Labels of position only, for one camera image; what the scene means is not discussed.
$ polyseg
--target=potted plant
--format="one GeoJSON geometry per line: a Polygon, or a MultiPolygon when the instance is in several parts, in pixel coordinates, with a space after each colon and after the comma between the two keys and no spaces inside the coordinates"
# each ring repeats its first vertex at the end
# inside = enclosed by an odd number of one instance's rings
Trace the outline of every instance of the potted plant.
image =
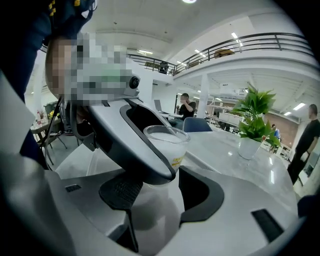
{"type": "Polygon", "coordinates": [[[262,113],[267,113],[275,102],[273,99],[275,94],[269,94],[270,92],[258,92],[249,87],[245,99],[238,100],[231,111],[244,117],[245,120],[245,123],[239,123],[241,136],[239,154],[245,159],[252,159],[264,140],[273,147],[280,146],[269,121],[265,124],[261,117],[262,113]]]}

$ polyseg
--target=blue chair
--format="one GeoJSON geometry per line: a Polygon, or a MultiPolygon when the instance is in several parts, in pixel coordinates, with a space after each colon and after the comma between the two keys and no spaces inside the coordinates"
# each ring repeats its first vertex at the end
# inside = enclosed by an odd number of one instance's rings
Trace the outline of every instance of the blue chair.
{"type": "Polygon", "coordinates": [[[196,117],[187,117],[183,122],[182,130],[186,133],[212,132],[206,120],[196,117]]]}

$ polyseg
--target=green plant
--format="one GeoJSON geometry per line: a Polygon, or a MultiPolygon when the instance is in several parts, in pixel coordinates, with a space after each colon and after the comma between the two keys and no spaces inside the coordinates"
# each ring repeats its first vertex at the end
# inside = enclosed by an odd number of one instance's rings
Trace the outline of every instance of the green plant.
{"type": "Polygon", "coordinates": [[[246,123],[239,123],[241,138],[250,138],[257,142],[265,140],[274,147],[280,146],[279,140],[274,136],[275,131],[271,128],[269,121],[265,124],[258,116],[267,113],[274,104],[275,94],[269,94],[270,92],[270,90],[258,92],[249,87],[245,99],[238,100],[231,112],[245,119],[246,123]]]}

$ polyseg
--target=clear plastic cup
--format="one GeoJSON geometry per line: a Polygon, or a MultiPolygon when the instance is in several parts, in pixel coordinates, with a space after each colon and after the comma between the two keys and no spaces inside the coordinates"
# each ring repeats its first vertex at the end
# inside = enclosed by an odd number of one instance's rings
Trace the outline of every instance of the clear plastic cup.
{"type": "Polygon", "coordinates": [[[148,126],[143,133],[177,171],[187,151],[190,136],[183,130],[164,125],[148,126]]]}

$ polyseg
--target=metal railing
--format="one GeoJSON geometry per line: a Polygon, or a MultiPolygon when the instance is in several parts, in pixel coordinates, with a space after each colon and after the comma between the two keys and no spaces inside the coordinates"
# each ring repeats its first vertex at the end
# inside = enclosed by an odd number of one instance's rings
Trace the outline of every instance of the metal railing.
{"type": "Polygon", "coordinates": [[[174,74],[179,74],[184,70],[201,65],[212,59],[241,54],[246,51],[264,50],[293,51],[312,57],[314,56],[307,40],[301,35],[293,33],[250,34],[220,42],[199,51],[199,53],[181,61],[181,63],[177,65],[174,74]]]}
{"type": "Polygon", "coordinates": [[[156,71],[169,76],[174,76],[176,74],[177,65],[170,62],[137,54],[128,54],[127,56],[139,65],[144,66],[147,70],[156,71]]]}

